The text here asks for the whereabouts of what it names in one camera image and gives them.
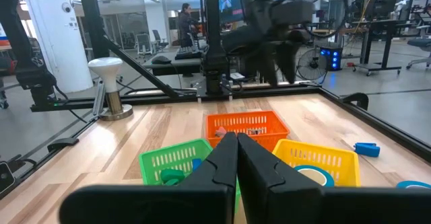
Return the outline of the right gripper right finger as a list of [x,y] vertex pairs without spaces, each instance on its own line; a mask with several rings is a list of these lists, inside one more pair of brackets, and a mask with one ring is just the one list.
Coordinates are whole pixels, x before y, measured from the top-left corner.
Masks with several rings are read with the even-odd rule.
[[248,224],[431,224],[431,190],[323,187],[238,138],[238,181]]

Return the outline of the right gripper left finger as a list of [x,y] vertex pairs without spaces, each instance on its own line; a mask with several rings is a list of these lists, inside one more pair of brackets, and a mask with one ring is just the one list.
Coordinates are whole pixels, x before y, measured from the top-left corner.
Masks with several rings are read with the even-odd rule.
[[60,224],[233,224],[238,139],[227,133],[176,186],[93,185],[61,203]]

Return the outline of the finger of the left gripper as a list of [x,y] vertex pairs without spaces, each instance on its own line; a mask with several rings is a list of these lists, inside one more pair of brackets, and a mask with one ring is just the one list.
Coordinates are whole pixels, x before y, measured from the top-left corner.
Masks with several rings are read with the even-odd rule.
[[279,68],[289,83],[296,80],[296,54],[299,48],[300,44],[292,41],[279,45]]
[[278,83],[273,51],[274,48],[272,45],[262,45],[261,74],[264,76],[269,85],[277,85]]

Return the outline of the green mini stapler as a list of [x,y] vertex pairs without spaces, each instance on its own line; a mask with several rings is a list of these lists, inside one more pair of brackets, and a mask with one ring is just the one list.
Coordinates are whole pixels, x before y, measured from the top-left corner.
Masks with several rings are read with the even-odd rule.
[[185,179],[185,174],[182,170],[165,169],[160,172],[160,178],[163,185],[175,186]]

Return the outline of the light blue tape roll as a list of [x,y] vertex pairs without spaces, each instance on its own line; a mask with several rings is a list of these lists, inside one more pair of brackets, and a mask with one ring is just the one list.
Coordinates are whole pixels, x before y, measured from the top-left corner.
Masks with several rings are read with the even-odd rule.
[[396,185],[397,188],[425,188],[425,189],[431,189],[431,184],[427,184],[425,182],[420,181],[413,181],[413,180],[406,180],[399,182]]

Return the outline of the round floor fan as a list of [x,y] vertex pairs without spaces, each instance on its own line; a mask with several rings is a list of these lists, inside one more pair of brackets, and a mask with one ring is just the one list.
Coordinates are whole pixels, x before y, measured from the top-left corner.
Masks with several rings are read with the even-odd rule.
[[296,74],[309,81],[324,81],[327,75],[327,59],[319,48],[307,50],[296,65]]

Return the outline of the computer tower blue lights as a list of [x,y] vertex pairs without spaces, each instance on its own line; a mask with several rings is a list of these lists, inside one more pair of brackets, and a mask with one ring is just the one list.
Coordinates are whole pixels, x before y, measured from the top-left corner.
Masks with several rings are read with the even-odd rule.
[[341,70],[342,48],[320,47],[320,54],[326,59],[326,70]]

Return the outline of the monitor with blue screen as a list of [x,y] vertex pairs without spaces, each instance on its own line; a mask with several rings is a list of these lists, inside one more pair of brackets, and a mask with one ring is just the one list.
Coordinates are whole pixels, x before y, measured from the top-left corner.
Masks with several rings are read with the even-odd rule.
[[219,0],[220,23],[243,20],[241,0]]

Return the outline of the black keyboard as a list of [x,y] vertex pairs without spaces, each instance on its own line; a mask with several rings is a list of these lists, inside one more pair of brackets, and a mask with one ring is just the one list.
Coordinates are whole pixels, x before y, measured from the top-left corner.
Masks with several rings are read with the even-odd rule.
[[201,58],[202,52],[193,47],[180,47],[175,55],[176,60],[198,59]]

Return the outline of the person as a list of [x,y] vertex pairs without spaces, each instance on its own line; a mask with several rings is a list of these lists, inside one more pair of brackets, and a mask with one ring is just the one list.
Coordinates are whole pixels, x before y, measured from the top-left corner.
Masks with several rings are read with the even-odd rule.
[[191,6],[189,3],[183,3],[181,11],[178,14],[179,40],[181,47],[193,46],[191,38],[192,29],[195,29],[198,21],[191,16]]

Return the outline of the black monitor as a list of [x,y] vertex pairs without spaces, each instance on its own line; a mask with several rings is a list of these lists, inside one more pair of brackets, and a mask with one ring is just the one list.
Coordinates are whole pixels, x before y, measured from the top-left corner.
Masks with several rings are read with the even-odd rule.
[[386,20],[394,11],[397,0],[370,0],[366,7],[365,18],[367,20]]

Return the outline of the grey office chair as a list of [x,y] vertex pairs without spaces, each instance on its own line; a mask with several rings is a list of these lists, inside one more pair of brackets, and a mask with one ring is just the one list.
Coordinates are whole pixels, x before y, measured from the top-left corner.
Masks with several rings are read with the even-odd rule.
[[138,55],[145,55],[152,53],[152,44],[150,36],[146,33],[135,35],[135,47]]
[[410,69],[413,65],[421,64],[421,63],[425,63],[426,68],[429,68],[431,65],[431,39],[429,38],[412,39],[412,40],[409,40],[407,44],[410,46],[418,47],[425,52],[429,52],[430,54],[427,58],[410,61],[407,64],[406,69]]

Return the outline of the white bulb lamp brass base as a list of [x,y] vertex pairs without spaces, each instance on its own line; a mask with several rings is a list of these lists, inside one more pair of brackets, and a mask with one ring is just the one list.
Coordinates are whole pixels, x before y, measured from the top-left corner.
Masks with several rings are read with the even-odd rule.
[[88,68],[100,77],[103,84],[103,89],[98,92],[102,92],[104,97],[95,100],[96,112],[101,120],[121,120],[133,114],[131,105],[122,104],[117,88],[117,73],[122,64],[123,61],[115,57],[102,57],[88,63]]

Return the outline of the black table edge clip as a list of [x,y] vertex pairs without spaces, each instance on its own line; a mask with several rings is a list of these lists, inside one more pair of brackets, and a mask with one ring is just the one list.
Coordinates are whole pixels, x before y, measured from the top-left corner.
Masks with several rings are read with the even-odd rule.
[[49,153],[51,153],[53,151],[61,150],[64,147],[72,147],[76,145],[78,142],[79,142],[79,139],[75,137],[57,139],[47,146],[47,150]]

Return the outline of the white round column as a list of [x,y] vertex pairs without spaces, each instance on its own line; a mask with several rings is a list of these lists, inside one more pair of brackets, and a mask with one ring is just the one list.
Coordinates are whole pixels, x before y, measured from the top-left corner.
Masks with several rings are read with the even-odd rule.
[[[93,86],[71,0],[25,0],[48,70],[65,93]],[[62,4],[72,6],[70,13]]]

